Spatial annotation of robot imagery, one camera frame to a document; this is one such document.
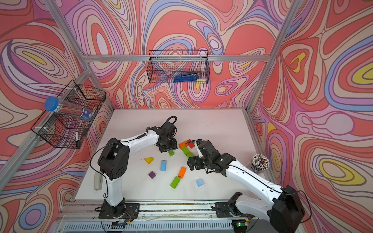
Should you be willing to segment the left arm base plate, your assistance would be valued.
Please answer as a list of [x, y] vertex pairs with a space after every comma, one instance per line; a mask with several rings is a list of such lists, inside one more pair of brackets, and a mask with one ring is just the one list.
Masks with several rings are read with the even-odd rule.
[[104, 203], [99, 211], [99, 219], [127, 219], [134, 220], [139, 215], [139, 203], [119, 204], [117, 207], [112, 207]]

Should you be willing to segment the light blue cube block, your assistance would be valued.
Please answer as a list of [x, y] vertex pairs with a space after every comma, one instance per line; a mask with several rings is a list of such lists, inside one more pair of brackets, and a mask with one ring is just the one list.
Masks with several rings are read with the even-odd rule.
[[197, 184], [198, 187], [201, 187], [201, 186], [204, 185], [204, 182], [203, 182], [202, 179], [199, 179], [199, 180], [196, 181], [196, 184]]

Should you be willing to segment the red block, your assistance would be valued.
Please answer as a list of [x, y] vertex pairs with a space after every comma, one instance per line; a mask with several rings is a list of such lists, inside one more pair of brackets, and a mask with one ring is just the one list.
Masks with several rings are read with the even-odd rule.
[[186, 141], [186, 146], [188, 146], [190, 149], [193, 149], [195, 147], [194, 143], [191, 140]]

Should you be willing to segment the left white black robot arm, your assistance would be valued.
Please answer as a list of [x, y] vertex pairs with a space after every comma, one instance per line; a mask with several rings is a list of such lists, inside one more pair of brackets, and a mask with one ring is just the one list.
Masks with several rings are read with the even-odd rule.
[[122, 193], [122, 176], [127, 170], [130, 155], [153, 145], [161, 153], [176, 150], [176, 122], [177, 117], [170, 116], [160, 127], [147, 127], [144, 133], [127, 139], [112, 138], [101, 148], [102, 153], [98, 158], [100, 170], [97, 173], [106, 181], [106, 195], [100, 209], [100, 219], [137, 218], [135, 213], [129, 213]]

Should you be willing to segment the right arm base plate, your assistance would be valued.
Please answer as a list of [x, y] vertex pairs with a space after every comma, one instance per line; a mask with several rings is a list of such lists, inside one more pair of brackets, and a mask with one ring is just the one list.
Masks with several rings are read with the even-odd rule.
[[215, 210], [217, 218], [247, 217], [247, 215], [240, 212], [234, 204], [228, 202], [217, 202], [215, 203], [215, 206], [212, 206], [211, 208]]

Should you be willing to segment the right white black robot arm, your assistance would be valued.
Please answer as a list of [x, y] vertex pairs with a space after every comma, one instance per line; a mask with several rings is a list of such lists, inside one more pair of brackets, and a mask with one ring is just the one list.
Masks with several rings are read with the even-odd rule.
[[190, 170], [219, 173], [234, 180], [256, 195], [249, 198], [236, 192], [227, 202], [216, 203], [217, 217], [256, 216], [268, 221], [279, 233], [294, 233], [305, 216], [298, 191], [265, 180], [241, 164], [235, 157], [224, 153], [217, 158], [193, 156], [187, 161]]

